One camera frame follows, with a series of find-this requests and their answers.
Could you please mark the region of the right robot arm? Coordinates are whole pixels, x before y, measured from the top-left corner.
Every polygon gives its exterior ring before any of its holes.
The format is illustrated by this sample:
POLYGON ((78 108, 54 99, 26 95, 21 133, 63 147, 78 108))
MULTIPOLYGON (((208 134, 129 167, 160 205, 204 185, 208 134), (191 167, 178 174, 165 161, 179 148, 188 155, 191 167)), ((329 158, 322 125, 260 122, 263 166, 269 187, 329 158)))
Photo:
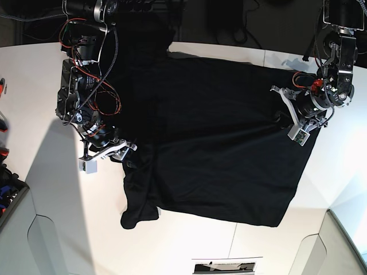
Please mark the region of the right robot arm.
POLYGON ((124 161, 135 143, 121 138, 113 117, 120 114, 122 102, 108 82, 118 53, 119 39, 114 22, 118 1, 63 1, 67 20, 58 40, 66 53, 57 94, 56 115, 80 135, 84 152, 79 169, 97 171, 99 159, 124 161))

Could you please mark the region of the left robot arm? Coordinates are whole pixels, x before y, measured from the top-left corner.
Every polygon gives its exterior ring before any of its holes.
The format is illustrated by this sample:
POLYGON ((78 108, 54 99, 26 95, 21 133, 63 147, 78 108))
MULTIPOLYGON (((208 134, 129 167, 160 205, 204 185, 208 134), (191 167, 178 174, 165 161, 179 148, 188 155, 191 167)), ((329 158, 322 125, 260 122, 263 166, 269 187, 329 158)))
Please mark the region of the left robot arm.
POLYGON ((328 111, 352 101, 353 67, 358 58, 355 33, 365 29, 365 16, 365 1, 324 1, 310 46, 318 65, 316 74, 295 72, 294 89, 271 88, 290 112, 292 140, 306 140, 312 130, 327 126, 328 111))

